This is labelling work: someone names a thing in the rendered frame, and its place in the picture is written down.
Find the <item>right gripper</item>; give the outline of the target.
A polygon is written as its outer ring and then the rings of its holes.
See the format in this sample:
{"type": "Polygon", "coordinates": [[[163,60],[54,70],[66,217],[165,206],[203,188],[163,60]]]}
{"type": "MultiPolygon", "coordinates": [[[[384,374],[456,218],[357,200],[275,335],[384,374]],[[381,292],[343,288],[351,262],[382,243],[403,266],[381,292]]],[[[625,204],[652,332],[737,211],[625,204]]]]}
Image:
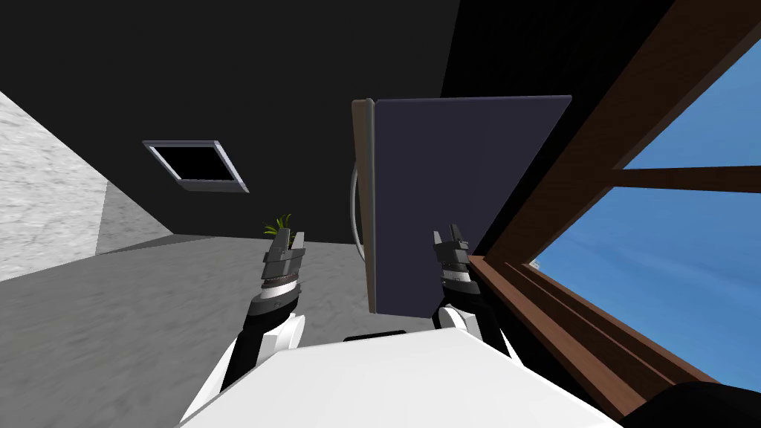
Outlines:
{"type": "Polygon", "coordinates": [[[441,264],[442,279],[458,282],[469,282],[468,266],[470,260],[467,254],[468,243],[464,240],[459,227],[450,224],[451,241],[442,242],[438,231],[433,232],[433,249],[438,262],[441,264]]]}

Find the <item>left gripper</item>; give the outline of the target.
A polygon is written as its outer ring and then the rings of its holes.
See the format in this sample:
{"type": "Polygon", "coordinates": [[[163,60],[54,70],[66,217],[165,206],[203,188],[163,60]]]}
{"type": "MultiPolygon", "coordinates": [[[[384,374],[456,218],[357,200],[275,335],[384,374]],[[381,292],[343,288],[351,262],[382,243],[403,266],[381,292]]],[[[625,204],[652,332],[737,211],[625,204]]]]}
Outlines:
{"type": "Polygon", "coordinates": [[[279,277],[290,276],[298,273],[302,267],[302,258],[305,255],[305,233],[298,232],[294,236],[291,245],[291,232],[289,228],[280,228],[269,250],[265,253],[262,271],[263,280],[272,280],[279,277]]]}

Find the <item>green plant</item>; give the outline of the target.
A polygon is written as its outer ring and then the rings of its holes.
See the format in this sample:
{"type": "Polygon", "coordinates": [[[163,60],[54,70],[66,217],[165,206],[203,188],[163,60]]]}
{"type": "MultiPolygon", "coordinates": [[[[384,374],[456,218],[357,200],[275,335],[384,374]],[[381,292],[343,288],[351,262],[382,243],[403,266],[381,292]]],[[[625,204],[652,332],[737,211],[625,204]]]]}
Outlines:
{"type": "Polygon", "coordinates": [[[277,236],[279,231],[281,229],[288,229],[289,235],[288,235],[288,249],[291,249],[293,246],[293,243],[295,241],[296,233],[291,230],[289,227],[289,220],[290,220],[291,214],[287,215],[281,215],[278,217],[275,221],[275,225],[264,223],[265,235],[272,235],[277,236]]]}

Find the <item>dark blue door leaf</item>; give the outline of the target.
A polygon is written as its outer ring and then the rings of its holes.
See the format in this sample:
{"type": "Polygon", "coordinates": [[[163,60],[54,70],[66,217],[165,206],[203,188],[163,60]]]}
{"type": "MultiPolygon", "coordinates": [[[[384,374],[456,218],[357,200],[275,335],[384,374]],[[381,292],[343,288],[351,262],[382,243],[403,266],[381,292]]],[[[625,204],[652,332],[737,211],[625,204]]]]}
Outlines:
{"type": "Polygon", "coordinates": [[[354,100],[369,311],[431,317],[443,292],[433,233],[474,250],[571,102],[569,95],[354,100]]]}

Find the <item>brown framed window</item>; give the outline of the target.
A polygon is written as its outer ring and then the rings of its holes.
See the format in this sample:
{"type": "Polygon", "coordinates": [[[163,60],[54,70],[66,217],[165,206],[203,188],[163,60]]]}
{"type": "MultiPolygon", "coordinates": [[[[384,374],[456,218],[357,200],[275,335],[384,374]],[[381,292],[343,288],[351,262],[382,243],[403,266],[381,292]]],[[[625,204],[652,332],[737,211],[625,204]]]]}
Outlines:
{"type": "Polygon", "coordinates": [[[761,39],[761,0],[647,2],[626,67],[552,145],[527,199],[507,203],[475,272],[518,329],[522,359],[626,428],[761,428],[760,393],[717,383],[529,264],[613,187],[761,194],[761,166],[626,168],[761,39]]]}

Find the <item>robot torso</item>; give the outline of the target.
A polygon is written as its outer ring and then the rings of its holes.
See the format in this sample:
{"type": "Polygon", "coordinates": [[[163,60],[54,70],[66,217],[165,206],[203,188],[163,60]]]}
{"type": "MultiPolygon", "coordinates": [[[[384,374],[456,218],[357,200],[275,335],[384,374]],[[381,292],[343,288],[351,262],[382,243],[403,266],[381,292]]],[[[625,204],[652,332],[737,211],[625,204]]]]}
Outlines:
{"type": "Polygon", "coordinates": [[[283,350],[177,428],[622,428],[457,328],[283,350]]]}

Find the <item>grey framed dark wall picture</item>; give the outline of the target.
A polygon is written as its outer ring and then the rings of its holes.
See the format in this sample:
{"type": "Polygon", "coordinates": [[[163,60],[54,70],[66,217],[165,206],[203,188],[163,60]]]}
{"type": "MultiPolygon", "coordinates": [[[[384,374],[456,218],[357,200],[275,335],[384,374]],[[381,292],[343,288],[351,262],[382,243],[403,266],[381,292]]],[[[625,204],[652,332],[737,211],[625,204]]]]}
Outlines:
{"type": "Polygon", "coordinates": [[[145,140],[142,144],[187,191],[248,192],[217,140],[145,140]]]}

